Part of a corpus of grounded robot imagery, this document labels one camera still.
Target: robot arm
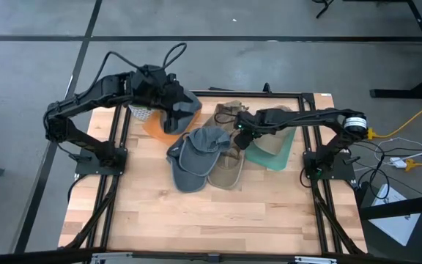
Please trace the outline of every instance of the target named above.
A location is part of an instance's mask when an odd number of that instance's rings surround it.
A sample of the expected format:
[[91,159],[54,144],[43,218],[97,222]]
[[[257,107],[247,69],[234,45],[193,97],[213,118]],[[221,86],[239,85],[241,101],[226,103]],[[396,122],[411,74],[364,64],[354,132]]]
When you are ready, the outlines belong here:
[[166,113],[164,131],[169,133],[178,126],[178,120],[193,115],[174,110],[179,102],[192,102],[183,93],[175,74],[166,75],[164,67],[145,65],[136,72],[105,76],[74,98],[51,103],[43,117],[46,139],[70,142],[95,154],[100,166],[114,166],[116,152],[113,142],[99,140],[78,130],[70,119],[97,107],[111,108],[122,104],[160,109]]
[[327,145],[317,148],[311,159],[311,167],[318,171],[332,169],[336,154],[367,137],[366,117],[358,111],[324,109],[289,112],[282,109],[262,109],[255,115],[247,111],[237,114],[234,127],[241,132],[234,141],[244,150],[253,139],[262,135],[274,135],[288,127],[312,125],[323,125],[336,132],[336,136]]
[[253,139],[262,135],[275,134],[287,127],[312,125],[324,125],[336,132],[327,145],[318,146],[316,152],[303,153],[304,170],[311,179],[314,201],[325,214],[348,252],[364,254],[343,230],[335,215],[331,213],[317,185],[319,179],[341,179],[346,176],[354,179],[352,163],[358,158],[353,159],[340,151],[367,138],[367,121],[363,113],[349,109],[293,112],[282,109],[262,109],[252,115],[244,111],[238,113],[234,121],[234,127],[241,130],[234,142],[241,149],[245,149]]

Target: wooden table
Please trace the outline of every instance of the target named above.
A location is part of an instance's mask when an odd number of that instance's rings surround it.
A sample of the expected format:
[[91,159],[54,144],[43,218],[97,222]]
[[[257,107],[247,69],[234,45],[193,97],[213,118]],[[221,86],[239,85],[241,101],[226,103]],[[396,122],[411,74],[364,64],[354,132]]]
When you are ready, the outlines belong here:
[[[330,94],[315,94],[318,109],[333,107]],[[217,103],[240,100],[250,112],[277,105],[298,111],[296,99],[202,97],[202,114],[195,127],[211,117]],[[95,109],[88,134],[108,138],[114,109]],[[287,167],[275,172],[245,161],[232,191],[207,184],[199,192],[175,189],[166,161],[168,146],[148,136],[142,122],[132,118],[128,131],[127,168],[120,177],[108,249],[150,252],[220,252],[263,254],[320,254],[311,190],[299,183],[304,142],[298,128]],[[326,144],[334,132],[321,127]],[[118,129],[116,142],[119,141]],[[312,146],[315,146],[313,130]],[[331,188],[336,215],[359,248],[366,251],[352,189],[340,180]],[[69,243],[92,214],[99,176],[88,176],[73,189],[59,245]],[[100,244],[103,219],[95,245]],[[333,251],[330,225],[325,219],[328,245]]]

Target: yellow connector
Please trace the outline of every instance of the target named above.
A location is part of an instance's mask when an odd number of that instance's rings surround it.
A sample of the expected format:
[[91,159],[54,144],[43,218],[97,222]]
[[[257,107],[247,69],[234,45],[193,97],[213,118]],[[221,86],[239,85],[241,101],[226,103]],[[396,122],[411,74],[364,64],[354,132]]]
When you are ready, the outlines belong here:
[[376,136],[376,133],[372,130],[372,128],[367,129],[367,139],[372,140]]
[[412,158],[408,158],[405,162],[407,163],[407,167],[404,169],[405,172],[409,172],[417,166],[422,166],[422,163],[415,162]]

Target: cap brim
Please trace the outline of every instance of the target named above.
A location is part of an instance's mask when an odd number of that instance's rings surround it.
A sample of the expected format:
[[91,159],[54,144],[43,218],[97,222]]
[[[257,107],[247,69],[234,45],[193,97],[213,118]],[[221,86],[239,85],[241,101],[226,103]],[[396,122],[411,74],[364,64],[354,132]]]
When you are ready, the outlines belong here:
[[277,155],[281,151],[285,139],[278,138],[274,135],[264,135],[253,142],[260,149],[271,155]]
[[179,165],[187,172],[205,177],[211,172],[220,154],[198,151],[187,137],[180,152]]
[[[199,115],[201,113],[201,109],[195,112],[195,114],[190,117],[191,121],[187,121],[188,127],[185,129],[185,131],[191,130],[194,122],[198,119]],[[179,137],[180,135],[171,135],[164,133],[164,130],[162,129],[162,126],[160,125],[160,111],[154,111],[149,118],[144,122],[143,129],[148,133],[151,137],[166,143],[167,145],[172,145]]]
[[167,157],[167,161],[171,164],[172,179],[175,188],[184,193],[200,191],[206,186],[206,178],[199,177],[180,169],[178,160],[174,157]]
[[227,169],[216,165],[208,175],[208,182],[214,187],[226,190],[234,188],[239,181],[240,173],[242,172],[243,161],[243,154],[240,153],[240,162],[233,168]]
[[245,149],[245,158],[256,164],[266,166],[268,169],[281,171],[286,168],[294,135],[295,131],[292,131],[290,135],[285,138],[281,151],[277,155],[269,154],[257,147],[254,142],[251,142],[247,149]]

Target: gray floor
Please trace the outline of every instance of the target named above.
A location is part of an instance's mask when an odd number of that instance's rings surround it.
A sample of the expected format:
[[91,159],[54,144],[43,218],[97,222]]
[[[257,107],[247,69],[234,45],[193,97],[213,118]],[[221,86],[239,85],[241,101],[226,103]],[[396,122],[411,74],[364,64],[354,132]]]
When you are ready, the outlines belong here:
[[[422,14],[422,0],[416,1]],[[94,1],[0,0],[0,34],[83,35]],[[321,6],[308,0],[104,1],[93,35],[409,35],[418,36],[406,4],[335,1],[315,20]],[[107,51],[138,64],[162,62],[174,43],[90,43],[77,86],[90,84]],[[42,128],[46,106],[61,100],[81,44],[0,43],[0,254],[13,245],[21,214],[47,144]],[[130,70],[112,59],[104,74]],[[259,91],[329,92],[336,107],[364,111],[378,133],[387,133],[422,108],[422,100],[372,99],[369,89],[409,89],[422,81],[422,45],[340,43],[188,43],[169,71],[188,89],[210,86]],[[89,113],[75,118],[86,129]],[[422,142],[422,116],[398,136]],[[390,147],[417,147],[394,141]],[[353,147],[365,164],[368,151]],[[58,152],[28,250],[55,249],[66,211],[75,164]],[[422,168],[390,176],[422,192]],[[382,184],[378,179],[375,185]],[[406,197],[419,194],[392,186]],[[373,243],[369,250],[376,251]]]

